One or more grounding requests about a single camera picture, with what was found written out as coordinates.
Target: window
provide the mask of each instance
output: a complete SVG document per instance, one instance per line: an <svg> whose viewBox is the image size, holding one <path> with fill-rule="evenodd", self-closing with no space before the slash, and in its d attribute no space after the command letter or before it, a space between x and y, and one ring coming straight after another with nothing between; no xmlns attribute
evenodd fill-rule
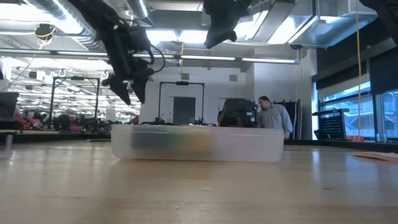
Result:
<svg viewBox="0 0 398 224"><path fill-rule="evenodd" d="M383 93L384 130L388 138L398 138L398 90Z"/></svg>
<svg viewBox="0 0 398 224"><path fill-rule="evenodd" d="M361 85L361 93L370 91L370 87L371 87L370 82L363 83ZM358 93L359 93L359 86L354 86L347 90L328 96L323 99L324 107L322 109L323 110L349 109L349 112L344 113L346 135L347 136L358 135L359 120L361 120L360 135L363 137L373 138L375 136L373 99L370 94L361 97L361 105L360 105L361 118L359 119Z"/></svg>
<svg viewBox="0 0 398 224"><path fill-rule="evenodd" d="M366 82L361 85L361 93L371 91L371 82ZM355 96L358 95L359 92L359 86L354 86L352 88L349 88L347 90L341 91L339 93L336 93L334 95L328 96L323 99L324 102L330 101L330 100L337 100L342 97L346 96Z"/></svg>

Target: door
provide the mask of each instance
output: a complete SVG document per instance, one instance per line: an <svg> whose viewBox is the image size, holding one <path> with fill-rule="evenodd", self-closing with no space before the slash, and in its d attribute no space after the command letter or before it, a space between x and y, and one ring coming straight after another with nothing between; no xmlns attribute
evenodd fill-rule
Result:
<svg viewBox="0 0 398 224"><path fill-rule="evenodd" d="M193 124L195 104L195 97L174 97L173 124Z"/></svg>

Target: plastic container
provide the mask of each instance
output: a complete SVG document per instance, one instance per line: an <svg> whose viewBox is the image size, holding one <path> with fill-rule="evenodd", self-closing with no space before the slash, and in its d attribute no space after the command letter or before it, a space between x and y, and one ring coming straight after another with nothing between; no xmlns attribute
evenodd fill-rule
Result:
<svg viewBox="0 0 398 224"><path fill-rule="evenodd" d="M275 162L284 146L283 131L257 128L114 124L111 138L121 159Z"/></svg>

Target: ceiling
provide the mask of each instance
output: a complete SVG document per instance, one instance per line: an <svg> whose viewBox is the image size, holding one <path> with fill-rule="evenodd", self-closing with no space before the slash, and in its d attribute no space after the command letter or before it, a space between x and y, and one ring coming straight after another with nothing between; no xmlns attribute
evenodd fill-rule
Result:
<svg viewBox="0 0 398 224"><path fill-rule="evenodd" d="M208 50L204 48L203 43L206 30L210 25L210 17L204 13L201 0L104 1L121 17L130 19L133 16L139 20L142 26L146 26L151 42L160 47L165 54L297 59L297 51L293 50L289 44L325 48L337 44L355 32L356 28L353 8L355 0L253 0L248 10L249 15L242 18L235 28L238 41L236 43L224 42ZM66 0L58 0L59 4L65 6L67 13L62 18L57 17L58 14L52 13L51 9L46 11L35 7L38 2L51 4L52 0L23 0L21 5L1 4L0 49L37 50L42 45L42 41L36 38L34 29L39 24L51 24L57 27L57 30L51 41L44 46L44 50L101 51L91 49L81 41L90 35L94 36L94 33L81 19L76 9L70 7ZM366 26L377 17L374 11L362 5L360 5L358 14L360 27ZM184 41L183 46L176 43L176 40ZM14 82L12 90L23 93L21 105L26 103L27 106L32 106L32 102L37 103L36 99L41 94L43 99L40 102L41 106L32 107L41 110L46 110L48 107L52 77L56 77L60 71L66 72L66 77L79 74L86 78L101 78L104 76L104 71L112 70L105 60L93 57L56 58L49 56L35 58L32 61L33 56L31 55L2 54L2 56L12 62L11 80ZM30 64L28 71L20 75L28 64ZM168 60L167 66L179 67L181 60ZM185 60L183 66L240 68L242 72L245 72L250 63ZM45 73L44 79L29 78L29 70L39 70L39 73ZM81 87L73 90L65 83ZM55 90L59 94L56 100L60 100L57 106L60 113L64 110L71 113L89 113L91 111L92 114L93 110L87 108L93 108L95 105L95 102L91 100L96 93L94 85L89 80L65 80L65 83L59 85ZM77 95L84 100L66 99L65 97L70 97L66 96L67 94ZM127 116L126 114L130 113L139 114L141 105L137 102L134 94L131 95L132 101L135 102L132 106L125 106L117 97L113 97L114 93L107 88L100 88L99 95L105 102L99 105L101 113L111 105L117 109L120 116Z"/></svg>

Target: exposed ductwork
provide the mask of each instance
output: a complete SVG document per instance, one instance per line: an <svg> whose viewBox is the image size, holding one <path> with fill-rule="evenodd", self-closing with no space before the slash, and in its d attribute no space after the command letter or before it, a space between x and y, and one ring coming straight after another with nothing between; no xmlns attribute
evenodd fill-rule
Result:
<svg viewBox="0 0 398 224"><path fill-rule="evenodd" d="M96 32L86 23L83 16L66 0L24 0L43 13L50 14L57 20L57 27L69 34L88 50L104 51L103 44L95 40Z"/></svg>
<svg viewBox="0 0 398 224"><path fill-rule="evenodd" d="M126 0L126 4L135 19L143 19L149 16L150 6L147 0Z"/></svg>

